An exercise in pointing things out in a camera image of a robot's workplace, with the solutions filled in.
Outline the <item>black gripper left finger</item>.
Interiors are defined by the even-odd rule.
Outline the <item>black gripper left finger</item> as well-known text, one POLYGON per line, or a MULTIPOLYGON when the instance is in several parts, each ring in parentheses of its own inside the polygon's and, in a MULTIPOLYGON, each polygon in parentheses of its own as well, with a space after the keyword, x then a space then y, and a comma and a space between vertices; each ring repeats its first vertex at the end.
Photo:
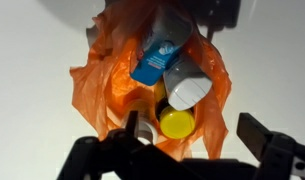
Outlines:
POLYGON ((144 147, 135 137, 138 112, 131 111, 124 128, 112 130, 103 141, 94 136, 77 139, 57 180, 101 180, 114 171, 122 180, 149 180, 149 172, 136 157, 144 147))

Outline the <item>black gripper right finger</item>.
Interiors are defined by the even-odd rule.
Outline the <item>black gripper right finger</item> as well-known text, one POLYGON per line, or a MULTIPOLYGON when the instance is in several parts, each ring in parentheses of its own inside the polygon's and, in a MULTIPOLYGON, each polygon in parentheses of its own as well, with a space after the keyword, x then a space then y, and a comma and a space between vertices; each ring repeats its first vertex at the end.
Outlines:
POLYGON ((253 180, 305 180, 305 145, 281 132, 270 131, 250 113, 240 113, 237 136, 260 162, 253 180))

